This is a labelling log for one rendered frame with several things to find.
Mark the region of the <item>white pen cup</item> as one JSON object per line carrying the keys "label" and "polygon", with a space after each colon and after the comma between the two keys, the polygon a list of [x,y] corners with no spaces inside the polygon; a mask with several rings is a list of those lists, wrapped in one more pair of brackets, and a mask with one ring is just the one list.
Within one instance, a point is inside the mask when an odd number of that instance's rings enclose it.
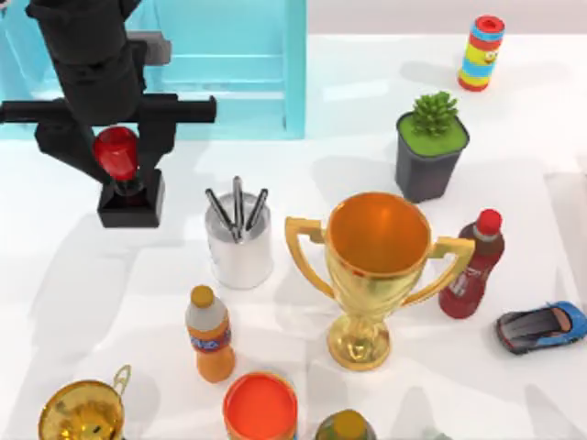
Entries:
{"label": "white pen cup", "polygon": [[267,204],[260,211],[254,227],[242,232],[242,240],[234,241],[221,217],[210,204],[205,212],[205,228],[218,281],[228,288],[252,289],[271,274],[271,210]]}

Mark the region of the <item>black pen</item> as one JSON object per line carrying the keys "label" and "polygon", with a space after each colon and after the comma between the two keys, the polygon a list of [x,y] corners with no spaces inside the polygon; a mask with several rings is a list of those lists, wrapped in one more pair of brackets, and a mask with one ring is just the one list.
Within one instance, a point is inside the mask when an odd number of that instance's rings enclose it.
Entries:
{"label": "black pen", "polygon": [[266,200],[268,197],[268,193],[269,193],[269,191],[267,188],[262,188],[260,190],[260,193],[258,194],[256,202],[253,206],[253,209],[249,213],[249,217],[248,217],[246,225],[245,225],[245,230],[247,232],[251,231],[253,229],[253,227],[258,223],[258,220],[262,214],[262,210],[265,206],[265,203],[266,203]]}
{"label": "black pen", "polygon": [[238,232],[235,225],[230,220],[227,211],[223,207],[223,205],[219,202],[218,198],[216,197],[214,191],[211,188],[205,189],[205,195],[213,208],[213,211],[216,213],[216,216],[220,220],[220,223],[223,227],[230,233],[232,239],[235,243],[239,242]]}
{"label": "black pen", "polygon": [[233,178],[233,237],[237,242],[242,240],[244,222],[244,203],[242,192],[242,180],[239,176]]}

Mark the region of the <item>dark red bottle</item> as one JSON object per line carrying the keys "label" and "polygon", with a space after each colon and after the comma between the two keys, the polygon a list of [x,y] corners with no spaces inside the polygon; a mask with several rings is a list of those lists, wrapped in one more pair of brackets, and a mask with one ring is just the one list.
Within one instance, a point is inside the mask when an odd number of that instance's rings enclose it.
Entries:
{"label": "dark red bottle", "polygon": [[459,238],[475,242],[475,250],[466,269],[438,294],[442,311],[455,319],[473,315],[485,293],[489,275],[504,253],[502,217],[494,209],[480,212],[477,220],[464,226]]}

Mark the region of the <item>small gold trophy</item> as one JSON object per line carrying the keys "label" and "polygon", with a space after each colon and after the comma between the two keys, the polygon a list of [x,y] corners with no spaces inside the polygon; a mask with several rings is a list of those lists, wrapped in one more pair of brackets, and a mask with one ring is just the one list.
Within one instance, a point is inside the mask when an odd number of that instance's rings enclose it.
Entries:
{"label": "small gold trophy", "polygon": [[39,417],[39,440],[125,440],[122,396],[130,377],[126,364],[111,385],[88,379],[59,389]]}

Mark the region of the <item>orange bottle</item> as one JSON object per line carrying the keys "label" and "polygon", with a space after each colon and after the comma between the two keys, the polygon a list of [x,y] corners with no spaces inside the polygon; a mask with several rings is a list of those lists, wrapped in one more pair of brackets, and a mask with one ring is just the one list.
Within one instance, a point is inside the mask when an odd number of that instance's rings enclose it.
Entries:
{"label": "orange bottle", "polygon": [[211,383],[226,380],[235,367],[236,356],[225,304],[209,286],[195,286],[184,321],[200,376]]}

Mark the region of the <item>large gold trophy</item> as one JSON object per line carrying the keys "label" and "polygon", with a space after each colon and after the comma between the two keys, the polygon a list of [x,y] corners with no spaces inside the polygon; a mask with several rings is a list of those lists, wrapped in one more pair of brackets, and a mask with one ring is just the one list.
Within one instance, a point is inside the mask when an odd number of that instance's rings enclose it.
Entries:
{"label": "large gold trophy", "polygon": [[385,319],[447,287],[475,250],[468,238],[434,239],[422,212],[388,192],[349,197],[326,225],[287,217],[284,229],[297,268],[343,310],[327,346],[340,366],[355,371],[376,369],[388,357]]}

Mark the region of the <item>grey rounded box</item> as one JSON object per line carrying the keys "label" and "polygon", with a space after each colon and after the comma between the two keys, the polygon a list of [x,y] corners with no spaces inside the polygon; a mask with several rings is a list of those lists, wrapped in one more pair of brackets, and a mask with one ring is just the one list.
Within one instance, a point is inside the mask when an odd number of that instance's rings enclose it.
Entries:
{"label": "grey rounded box", "polygon": [[127,39],[141,50],[144,66],[163,66],[171,62],[172,44],[160,31],[136,31],[127,33]]}

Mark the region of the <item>colourful striped bottle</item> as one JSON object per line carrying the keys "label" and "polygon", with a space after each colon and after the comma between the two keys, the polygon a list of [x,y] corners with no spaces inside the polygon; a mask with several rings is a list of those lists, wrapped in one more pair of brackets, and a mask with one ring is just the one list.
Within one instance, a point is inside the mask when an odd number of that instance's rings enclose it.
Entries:
{"label": "colourful striped bottle", "polygon": [[497,16],[483,15],[474,20],[458,73],[463,89],[480,92],[488,86],[504,31],[505,23]]}

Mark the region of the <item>green bottle with yellow cap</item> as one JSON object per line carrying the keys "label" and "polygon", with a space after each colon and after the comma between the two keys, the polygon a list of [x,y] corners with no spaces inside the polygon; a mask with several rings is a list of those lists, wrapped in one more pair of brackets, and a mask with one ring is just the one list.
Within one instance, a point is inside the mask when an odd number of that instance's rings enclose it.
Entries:
{"label": "green bottle with yellow cap", "polygon": [[329,415],[317,428],[314,440],[378,440],[371,424],[351,409]]}

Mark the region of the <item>grey pot with green plant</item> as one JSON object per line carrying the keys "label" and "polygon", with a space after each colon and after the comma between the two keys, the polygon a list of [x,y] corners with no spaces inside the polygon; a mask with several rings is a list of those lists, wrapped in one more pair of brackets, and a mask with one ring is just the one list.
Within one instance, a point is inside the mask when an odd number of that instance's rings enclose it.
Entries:
{"label": "grey pot with green plant", "polygon": [[416,98],[396,122],[395,182],[413,204],[444,195],[470,135],[458,117],[458,100],[440,91]]}

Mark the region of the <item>blue and black toy car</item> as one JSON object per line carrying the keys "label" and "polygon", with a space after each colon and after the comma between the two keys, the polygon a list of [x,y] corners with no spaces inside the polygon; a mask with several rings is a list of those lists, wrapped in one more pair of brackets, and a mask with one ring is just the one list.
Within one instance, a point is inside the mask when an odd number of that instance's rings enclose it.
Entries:
{"label": "blue and black toy car", "polygon": [[505,313],[494,328],[501,344],[521,356],[582,340],[587,336],[587,315],[573,303],[559,301],[529,311]]}

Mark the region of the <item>light blue rack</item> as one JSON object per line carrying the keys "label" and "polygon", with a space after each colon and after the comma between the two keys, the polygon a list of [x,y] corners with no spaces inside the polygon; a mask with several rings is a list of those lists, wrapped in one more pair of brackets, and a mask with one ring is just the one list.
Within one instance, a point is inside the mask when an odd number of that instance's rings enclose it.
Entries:
{"label": "light blue rack", "polygon": [[[29,0],[0,0],[0,104],[63,98]],[[181,140],[301,138],[305,133],[306,0],[141,0],[126,32],[160,31],[163,66],[144,66],[146,94],[216,99],[212,124],[179,123]],[[0,139],[36,125],[0,124]]]}

